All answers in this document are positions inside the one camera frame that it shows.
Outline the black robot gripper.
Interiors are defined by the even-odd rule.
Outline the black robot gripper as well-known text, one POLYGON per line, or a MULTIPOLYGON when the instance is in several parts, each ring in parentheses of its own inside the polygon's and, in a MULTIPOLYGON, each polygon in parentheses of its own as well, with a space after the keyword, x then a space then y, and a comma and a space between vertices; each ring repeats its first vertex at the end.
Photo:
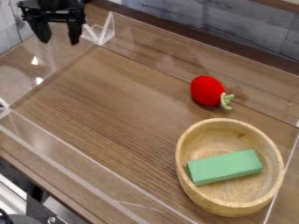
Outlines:
POLYGON ((82 25, 86 23, 85 0, 21 0, 17 4, 22 17, 43 43, 53 37, 50 22, 67 23, 70 42, 81 42, 82 25))

